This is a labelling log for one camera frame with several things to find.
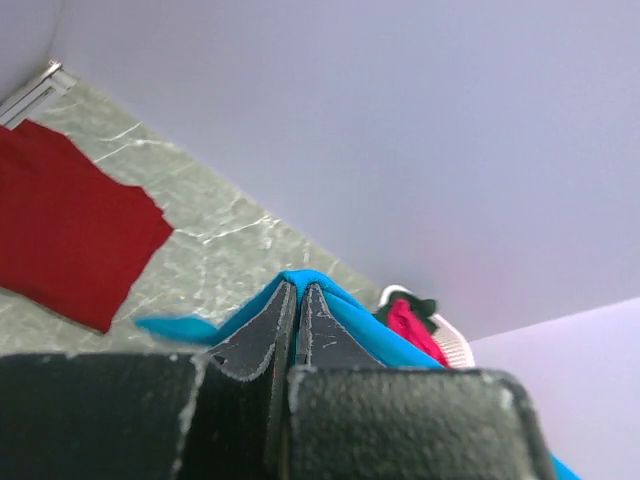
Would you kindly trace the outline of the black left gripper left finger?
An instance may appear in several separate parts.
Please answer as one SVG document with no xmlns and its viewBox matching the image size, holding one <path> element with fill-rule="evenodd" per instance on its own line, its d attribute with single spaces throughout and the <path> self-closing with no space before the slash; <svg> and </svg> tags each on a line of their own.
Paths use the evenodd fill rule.
<svg viewBox="0 0 640 480">
<path fill-rule="evenodd" d="M 205 353 L 1 360 L 5 479 L 273 479 L 296 289 L 250 302 Z"/>
</svg>

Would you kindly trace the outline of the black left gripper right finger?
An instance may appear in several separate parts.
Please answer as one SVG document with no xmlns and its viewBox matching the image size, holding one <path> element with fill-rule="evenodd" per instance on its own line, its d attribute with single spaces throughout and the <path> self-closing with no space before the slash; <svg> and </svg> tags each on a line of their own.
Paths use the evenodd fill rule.
<svg viewBox="0 0 640 480">
<path fill-rule="evenodd" d="M 283 479 L 550 479 L 527 391 L 495 370 L 383 366 L 304 297 L 287 379 Z"/>
</svg>

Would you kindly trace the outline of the blue t shirt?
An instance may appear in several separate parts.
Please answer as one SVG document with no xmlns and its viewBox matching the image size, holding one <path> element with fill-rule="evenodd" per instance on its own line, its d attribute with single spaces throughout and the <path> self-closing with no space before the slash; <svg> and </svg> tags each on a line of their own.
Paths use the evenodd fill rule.
<svg viewBox="0 0 640 480">
<path fill-rule="evenodd" d="M 205 352 L 208 352 L 241 327 L 241 313 L 250 302 L 261 294 L 269 292 L 283 281 L 292 284 L 296 289 L 296 323 L 293 329 L 285 377 L 280 434 L 282 434 L 283 418 L 287 407 L 288 374 L 296 359 L 296 344 L 300 330 L 302 304 L 305 294 L 311 286 L 318 286 L 321 289 L 329 310 L 337 322 L 346 329 L 368 354 L 383 366 L 397 369 L 452 369 L 439 365 L 432 357 L 384 326 L 333 280 L 314 270 L 285 271 L 278 274 L 262 291 L 251 298 L 220 326 L 214 326 L 199 317 L 169 315 L 142 317 L 137 320 L 136 324 L 140 329 L 147 331 L 156 338 L 202 345 L 205 347 Z M 573 477 L 573 472 L 570 468 L 558 460 L 550 451 L 549 455 L 554 468 L 554 475 L 550 479 L 570 479 Z"/>
</svg>

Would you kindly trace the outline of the pink t shirt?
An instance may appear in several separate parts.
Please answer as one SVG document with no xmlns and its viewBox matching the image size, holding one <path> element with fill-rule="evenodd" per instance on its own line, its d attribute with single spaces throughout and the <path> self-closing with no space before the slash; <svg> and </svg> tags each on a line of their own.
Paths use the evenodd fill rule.
<svg viewBox="0 0 640 480">
<path fill-rule="evenodd" d="M 413 313 L 407 300 L 398 299 L 391 304 L 387 326 L 397 335 L 432 357 L 439 365 L 448 367 L 449 362 L 427 327 Z"/>
</svg>

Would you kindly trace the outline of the white perforated laundry basket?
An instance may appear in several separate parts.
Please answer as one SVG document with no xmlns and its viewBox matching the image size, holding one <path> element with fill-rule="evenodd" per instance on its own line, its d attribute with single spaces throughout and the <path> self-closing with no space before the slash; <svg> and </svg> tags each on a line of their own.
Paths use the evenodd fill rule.
<svg viewBox="0 0 640 480">
<path fill-rule="evenodd" d="M 418 297 L 401 285 L 389 285 L 381 292 L 378 308 L 393 292 L 406 292 Z M 437 330 L 431 336 L 446 355 L 449 362 L 448 367 L 457 369 L 474 367 L 475 359 L 469 342 L 451 323 L 438 313 L 438 304 L 436 314 L 432 317 L 432 320 L 436 323 Z"/>
</svg>

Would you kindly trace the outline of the dark green t shirt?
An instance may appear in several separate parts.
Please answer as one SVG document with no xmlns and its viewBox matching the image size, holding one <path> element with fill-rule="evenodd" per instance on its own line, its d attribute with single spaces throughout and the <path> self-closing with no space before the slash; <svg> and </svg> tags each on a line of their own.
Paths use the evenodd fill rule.
<svg viewBox="0 0 640 480">
<path fill-rule="evenodd" d="M 437 303 L 433 299 L 420 299 L 406 292 L 393 292 L 387 300 L 373 313 L 373 316 L 384 325 L 389 325 L 389 314 L 391 307 L 397 300 L 404 300 L 408 303 L 411 312 L 426 327 L 430 334 L 437 330 L 436 323 L 432 317 L 436 314 Z"/>
</svg>

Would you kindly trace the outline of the folded red t shirt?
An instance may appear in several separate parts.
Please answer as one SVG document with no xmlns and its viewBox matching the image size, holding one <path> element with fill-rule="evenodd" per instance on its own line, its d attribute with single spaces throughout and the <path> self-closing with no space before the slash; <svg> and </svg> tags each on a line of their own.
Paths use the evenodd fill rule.
<svg viewBox="0 0 640 480">
<path fill-rule="evenodd" d="M 1 286 L 106 333 L 172 226 L 139 186 L 104 173 L 65 135 L 1 130 Z"/>
</svg>

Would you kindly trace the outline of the aluminium frame rail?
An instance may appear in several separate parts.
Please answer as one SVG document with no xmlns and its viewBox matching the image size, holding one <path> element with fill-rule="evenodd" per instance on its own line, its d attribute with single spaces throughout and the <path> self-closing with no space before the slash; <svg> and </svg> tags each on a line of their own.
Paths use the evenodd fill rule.
<svg viewBox="0 0 640 480">
<path fill-rule="evenodd" d="M 76 83 L 61 62 L 50 60 L 46 69 L 1 102 L 1 125 L 14 129 L 25 119 L 37 117 Z"/>
</svg>

